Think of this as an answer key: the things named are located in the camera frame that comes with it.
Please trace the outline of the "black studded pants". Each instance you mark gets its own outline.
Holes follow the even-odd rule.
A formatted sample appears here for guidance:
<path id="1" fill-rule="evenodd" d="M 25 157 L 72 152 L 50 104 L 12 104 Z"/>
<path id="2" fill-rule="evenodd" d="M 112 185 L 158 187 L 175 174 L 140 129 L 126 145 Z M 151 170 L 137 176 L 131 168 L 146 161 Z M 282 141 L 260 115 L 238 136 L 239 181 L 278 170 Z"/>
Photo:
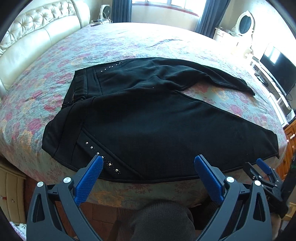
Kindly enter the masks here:
<path id="1" fill-rule="evenodd" d="M 279 156 L 274 132 L 184 94 L 198 82 L 254 95 L 242 79 L 180 59 L 77 70 L 42 149 L 74 171 L 101 155 L 100 178 L 121 183 L 194 179 L 197 155 L 226 172 Z"/>

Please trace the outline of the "wooden dresser cabinet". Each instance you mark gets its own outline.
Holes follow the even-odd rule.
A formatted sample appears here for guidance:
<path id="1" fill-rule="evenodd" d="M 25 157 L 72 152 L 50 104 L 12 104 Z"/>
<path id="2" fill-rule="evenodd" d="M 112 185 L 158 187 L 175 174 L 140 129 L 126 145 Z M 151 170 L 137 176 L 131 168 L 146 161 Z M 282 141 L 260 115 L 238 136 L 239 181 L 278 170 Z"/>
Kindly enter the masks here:
<path id="1" fill-rule="evenodd" d="M 294 120 L 289 126 L 284 129 L 287 138 L 287 149 L 282 163 L 276 168 L 276 171 L 282 180 L 284 180 L 288 174 L 290 165 L 292 163 L 292 157 L 295 152 L 295 131 L 296 120 Z"/>

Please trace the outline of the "cream bedside cabinet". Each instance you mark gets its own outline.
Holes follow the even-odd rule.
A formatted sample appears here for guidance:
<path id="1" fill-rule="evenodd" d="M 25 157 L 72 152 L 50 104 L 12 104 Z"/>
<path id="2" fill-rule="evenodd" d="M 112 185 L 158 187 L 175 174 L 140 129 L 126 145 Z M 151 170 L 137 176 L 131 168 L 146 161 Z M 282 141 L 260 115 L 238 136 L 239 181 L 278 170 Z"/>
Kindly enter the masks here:
<path id="1" fill-rule="evenodd" d="M 25 174 L 1 156 L 1 209 L 8 221 L 26 223 L 23 203 L 23 185 L 25 180 Z"/>

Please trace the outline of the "white tv stand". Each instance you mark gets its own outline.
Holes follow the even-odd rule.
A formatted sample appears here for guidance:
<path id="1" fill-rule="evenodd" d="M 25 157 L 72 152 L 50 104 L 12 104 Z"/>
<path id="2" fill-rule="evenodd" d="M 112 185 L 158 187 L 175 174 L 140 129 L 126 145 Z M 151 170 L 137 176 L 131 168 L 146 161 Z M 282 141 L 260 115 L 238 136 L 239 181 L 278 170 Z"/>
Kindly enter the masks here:
<path id="1" fill-rule="evenodd" d="M 269 92 L 267 97 L 271 101 L 282 127 L 286 128 L 294 120 L 295 112 L 292 109 L 285 92 L 274 76 L 256 57 L 252 57 L 250 66 L 253 69 L 256 78 Z"/>

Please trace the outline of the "dark knit garment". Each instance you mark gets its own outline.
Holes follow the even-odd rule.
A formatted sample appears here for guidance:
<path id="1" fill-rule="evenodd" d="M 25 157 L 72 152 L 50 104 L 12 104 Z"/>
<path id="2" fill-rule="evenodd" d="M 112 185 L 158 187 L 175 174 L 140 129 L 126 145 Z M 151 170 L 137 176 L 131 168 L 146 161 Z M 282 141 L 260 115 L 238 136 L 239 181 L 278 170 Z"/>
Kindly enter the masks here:
<path id="1" fill-rule="evenodd" d="M 195 240 L 191 211 L 173 201 L 153 201 L 139 210 L 119 209 L 117 240 Z"/>

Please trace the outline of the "black flat television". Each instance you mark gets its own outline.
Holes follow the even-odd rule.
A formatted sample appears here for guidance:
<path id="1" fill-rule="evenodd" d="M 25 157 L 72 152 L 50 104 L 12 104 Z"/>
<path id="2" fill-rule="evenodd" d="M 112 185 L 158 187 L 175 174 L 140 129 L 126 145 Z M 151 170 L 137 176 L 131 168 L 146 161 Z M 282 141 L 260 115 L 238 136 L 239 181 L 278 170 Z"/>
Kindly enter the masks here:
<path id="1" fill-rule="evenodd" d="M 260 63 L 273 76 L 284 95 L 288 95 L 295 86 L 295 65 L 274 47 L 265 50 Z"/>

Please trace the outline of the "floral bedspread bed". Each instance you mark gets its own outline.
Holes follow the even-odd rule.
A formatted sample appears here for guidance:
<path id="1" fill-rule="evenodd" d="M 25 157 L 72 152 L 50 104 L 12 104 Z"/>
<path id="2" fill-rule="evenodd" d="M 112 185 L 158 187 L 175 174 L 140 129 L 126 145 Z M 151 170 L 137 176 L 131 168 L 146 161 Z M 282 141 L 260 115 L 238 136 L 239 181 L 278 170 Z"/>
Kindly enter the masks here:
<path id="1" fill-rule="evenodd" d="M 119 23 L 84 27 L 53 45 L 18 77 L 1 102 L 1 154 L 23 173 L 47 184 L 58 183 L 72 170 L 42 150 L 46 124 L 61 109 L 74 72 L 100 63 L 129 58 L 184 59 L 221 69 L 244 79 L 255 96 L 200 82 L 185 94 L 273 131 L 283 161 L 286 137 L 262 84 L 245 62 L 203 35 L 165 25 Z"/>

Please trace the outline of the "white dressing table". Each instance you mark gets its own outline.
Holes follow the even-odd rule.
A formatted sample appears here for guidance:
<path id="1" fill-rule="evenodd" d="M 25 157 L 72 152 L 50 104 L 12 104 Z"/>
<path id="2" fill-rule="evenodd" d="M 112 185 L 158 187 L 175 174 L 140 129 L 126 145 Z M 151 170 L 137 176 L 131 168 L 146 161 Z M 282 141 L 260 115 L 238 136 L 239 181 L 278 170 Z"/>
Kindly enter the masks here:
<path id="1" fill-rule="evenodd" d="M 237 52 L 240 55 L 253 54 L 252 37 L 236 35 L 231 30 L 224 29 L 220 26 L 215 28 L 214 40 L 226 46 L 229 50 Z"/>

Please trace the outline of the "white oval vanity mirror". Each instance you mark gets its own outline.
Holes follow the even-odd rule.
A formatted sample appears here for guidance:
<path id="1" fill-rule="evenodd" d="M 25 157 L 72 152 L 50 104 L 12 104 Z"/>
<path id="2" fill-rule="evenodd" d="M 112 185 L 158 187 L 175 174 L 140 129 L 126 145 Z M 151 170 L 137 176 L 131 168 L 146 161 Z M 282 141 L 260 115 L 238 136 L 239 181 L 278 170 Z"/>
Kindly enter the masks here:
<path id="1" fill-rule="evenodd" d="M 232 28 L 232 32 L 238 36 L 252 35 L 254 32 L 255 20 L 250 11 L 242 13 L 235 26 Z"/>

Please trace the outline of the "blue right curtain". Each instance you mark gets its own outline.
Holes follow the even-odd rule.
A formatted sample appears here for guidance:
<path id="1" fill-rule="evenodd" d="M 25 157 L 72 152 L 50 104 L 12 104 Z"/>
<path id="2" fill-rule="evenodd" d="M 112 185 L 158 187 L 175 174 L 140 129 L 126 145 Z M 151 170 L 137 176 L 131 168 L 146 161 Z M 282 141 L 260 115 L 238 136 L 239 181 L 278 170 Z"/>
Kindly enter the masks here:
<path id="1" fill-rule="evenodd" d="M 230 0 L 207 0 L 195 32 L 213 38 L 215 28 L 220 24 L 229 4 Z"/>

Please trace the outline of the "blue curtain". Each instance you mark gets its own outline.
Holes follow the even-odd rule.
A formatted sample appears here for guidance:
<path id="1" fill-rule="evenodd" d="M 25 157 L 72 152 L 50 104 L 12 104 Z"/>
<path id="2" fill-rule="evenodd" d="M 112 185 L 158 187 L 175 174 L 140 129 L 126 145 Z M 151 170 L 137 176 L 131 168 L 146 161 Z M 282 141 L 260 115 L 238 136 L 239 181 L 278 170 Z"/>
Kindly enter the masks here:
<path id="1" fill-rule="evenodd" d="M 114 23 L 129 23 L 132 19 L 132 0 L 113 0 L 111 19 Z"/>
<path id="2" fill-rule="evenodd" d="M 229 4 L 230 0 L 207 0 L 195 32 L 213 38 L 215 28 L 220 24 Z"/>

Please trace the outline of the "cream tufted leather headboard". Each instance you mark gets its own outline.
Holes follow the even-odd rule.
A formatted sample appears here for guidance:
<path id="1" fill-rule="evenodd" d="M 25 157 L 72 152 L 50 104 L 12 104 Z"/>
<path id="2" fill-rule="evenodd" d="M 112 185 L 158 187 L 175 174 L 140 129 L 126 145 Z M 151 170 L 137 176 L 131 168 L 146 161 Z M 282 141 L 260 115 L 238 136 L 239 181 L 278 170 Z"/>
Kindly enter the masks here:
<path id="1" fill-rule="evenodd" d="M 84 1 L 32 1 L 1 40 L 1 96 L 50 47 L 90 22 Z"/>

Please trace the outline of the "blue left curtain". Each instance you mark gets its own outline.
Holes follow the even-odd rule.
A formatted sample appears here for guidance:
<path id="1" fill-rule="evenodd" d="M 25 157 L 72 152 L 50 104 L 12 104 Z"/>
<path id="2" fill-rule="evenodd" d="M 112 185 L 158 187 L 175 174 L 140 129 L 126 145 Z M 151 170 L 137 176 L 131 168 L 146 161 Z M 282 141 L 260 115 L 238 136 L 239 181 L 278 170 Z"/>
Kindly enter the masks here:
<path id="1" fill-rule="evenodd" d="M 129 23 L 132 19 L 132 0 L 113 0 L 111 19 L 114 23 Z"/>

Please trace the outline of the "window with red frame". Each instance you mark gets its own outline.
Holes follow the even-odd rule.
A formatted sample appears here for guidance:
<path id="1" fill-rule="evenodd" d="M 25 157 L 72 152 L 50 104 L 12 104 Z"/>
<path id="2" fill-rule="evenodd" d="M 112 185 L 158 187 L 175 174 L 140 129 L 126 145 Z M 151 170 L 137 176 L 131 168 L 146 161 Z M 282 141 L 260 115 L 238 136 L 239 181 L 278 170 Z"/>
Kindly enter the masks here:
<path id="1" fill-rule="evenodd" d="M 201 16 L 206 5 L 206 0 L 132 0 L 132 4 L 173 9 L 195 16 Z"/>

